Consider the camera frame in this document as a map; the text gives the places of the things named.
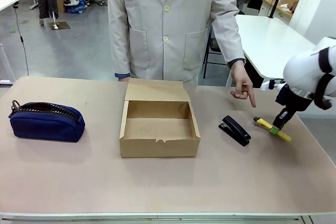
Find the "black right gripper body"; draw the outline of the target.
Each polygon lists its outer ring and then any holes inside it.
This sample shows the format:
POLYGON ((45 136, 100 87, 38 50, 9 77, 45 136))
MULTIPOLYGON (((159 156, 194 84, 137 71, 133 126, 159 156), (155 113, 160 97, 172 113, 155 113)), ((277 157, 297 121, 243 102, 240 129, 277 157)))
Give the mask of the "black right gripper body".
POLYGON ((287 84, 285 84, 279 91, 275 102, 285 106, 287 110, 291 111, 305 111, 312 103, 311 99, 303 98, 295 94, 287 84))

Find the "person's left hand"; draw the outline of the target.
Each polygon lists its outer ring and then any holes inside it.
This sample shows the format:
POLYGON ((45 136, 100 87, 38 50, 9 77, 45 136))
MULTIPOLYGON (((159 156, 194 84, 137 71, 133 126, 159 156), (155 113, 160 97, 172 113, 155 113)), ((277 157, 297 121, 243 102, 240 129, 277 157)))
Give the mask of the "person's left hand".
POLYGON ((243 61, 235 62, 231 67, 232 78, 236 83, 234 91, 231 91, 231 95, 235 99, 250 100, 250 104, 253 108, 256 107, 253 83, 251 82, 243 61))

